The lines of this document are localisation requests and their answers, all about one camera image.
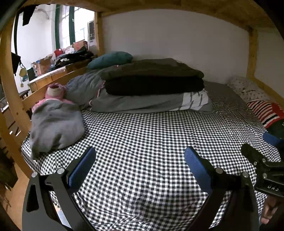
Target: floor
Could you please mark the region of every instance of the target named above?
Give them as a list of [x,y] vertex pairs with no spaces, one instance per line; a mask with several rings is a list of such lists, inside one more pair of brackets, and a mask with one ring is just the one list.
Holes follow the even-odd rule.
[[13,222],[22,230],[22,211],[25,198],[26,189],[29,183],[29,179],[20,170],[19,166],[15,164],[15,170],[18,176],[18,181],[12,188],[12,191],[5,190],[5,196],[9,204],[4,201],[3,207],[11,217]]

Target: black and white checkered fabric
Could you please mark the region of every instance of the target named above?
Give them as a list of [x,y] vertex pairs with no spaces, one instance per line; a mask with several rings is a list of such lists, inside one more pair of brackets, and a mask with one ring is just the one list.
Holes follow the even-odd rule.
[[[270,161],[280,160],[278,151],[263,141],[265,129],[242,99],[225,85],[205,85],[213,102],[211,115],[196,111],[83,111],[85,135],[73,146],[33,161],[27,137],[22,153],[29,166],[44,175],[66,168],[93,146],[96,162],[75,199],[97,230],[182,230],[207,196],[184,160],[187,146],[193,146],[201,157],[227,173],[247,171],[253,184],[256,175],[241,155],[243,143],[249,143]],[[228,197],[229,193],[212,226],[220,221]],[[256,197],[261,211],[266,196],[256,192]]]

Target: stuffed animal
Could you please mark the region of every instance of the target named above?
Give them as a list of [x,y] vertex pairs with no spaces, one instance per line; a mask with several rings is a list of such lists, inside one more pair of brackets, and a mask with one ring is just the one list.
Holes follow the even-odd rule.
[[46,90],[45,98],[43,100],[40,100],[33,106],[32,112],[34,112],[40,105],[42,105],[47,100],[59,100],[68,104],[72,104],[73,102],[63,99],[65,91],[65,86],[62,86],[59,83],[50,84]]

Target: wall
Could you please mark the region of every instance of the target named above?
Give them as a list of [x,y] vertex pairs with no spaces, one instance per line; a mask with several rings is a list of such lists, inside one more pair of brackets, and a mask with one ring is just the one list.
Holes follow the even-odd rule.
[[[47,19],[45,13],[37,12],[37,10],[35,10],[29,24],[22,26],[23,14],[20,14],[19,16],[17,32],[18,55],[21,56],[21,61],[27,69],[31,67],[32,62],[44,58],[55,50],[55,43],[53,42],[53,40],[55,40],[55,35],[52,33],[52,24],[54,23],[52,14],[53,11],[55,11],[55,5],[40,5],[37,8],[46,10],[49,19]],[[14,32],[12,34],[11,50],[15,53]],[[23,82],[24,87],[20,87],[21,81],[20,76],[18,75],[19,71],[20,67],[18,67],[15,82],[18,92],[21,92],[27,90],[29,87],[27,85],[28,81]]]
[[227,83],[246,76],[248,32],[195,12],[152,9],[103,18],[106,52],[126,51],[136,59],[171,57]]
[[258,30],[254,75],[284,98],[284,40],[276,29]]

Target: blue rubber pad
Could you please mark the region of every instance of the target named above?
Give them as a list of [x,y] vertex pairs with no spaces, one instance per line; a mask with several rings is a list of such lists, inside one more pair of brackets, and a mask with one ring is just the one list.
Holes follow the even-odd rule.
[[83,159],[78,163],[74,171],[70,174],[68,179],[68,186],[71,189],[79,190],[87,177],[90,169],[92,168],[96,160],[96,151],[94,148],[90,148]]
[[196,156],[195,150],[192,147],[187,147],[184,151],[184,157],[201,190],[211,194],[211,177]]
[[278,139],[275,136],[270,135],[268,132],[263,134],[263,139],[274,147],[279,145],[281,142],[284,142],[284,140]]

